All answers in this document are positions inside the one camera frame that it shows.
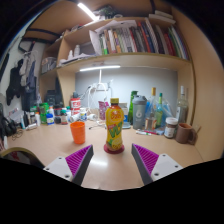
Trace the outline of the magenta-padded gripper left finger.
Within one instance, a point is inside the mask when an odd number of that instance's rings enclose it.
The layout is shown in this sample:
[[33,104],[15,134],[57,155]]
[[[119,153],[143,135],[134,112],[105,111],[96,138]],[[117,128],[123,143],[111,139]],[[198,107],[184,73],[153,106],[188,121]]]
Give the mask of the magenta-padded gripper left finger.
[[44,170],[80,186],[93,156],[93,146],[86,146],[67,157],[59,156]]

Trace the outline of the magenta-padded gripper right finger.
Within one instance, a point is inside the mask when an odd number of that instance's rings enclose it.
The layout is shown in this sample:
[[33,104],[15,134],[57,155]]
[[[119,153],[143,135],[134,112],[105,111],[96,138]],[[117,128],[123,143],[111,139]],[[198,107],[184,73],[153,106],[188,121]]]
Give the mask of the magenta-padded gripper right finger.
[[145,185],[182,169],[182,166],[166,153],[158,155],[137,144],[132,144],[131,153]]

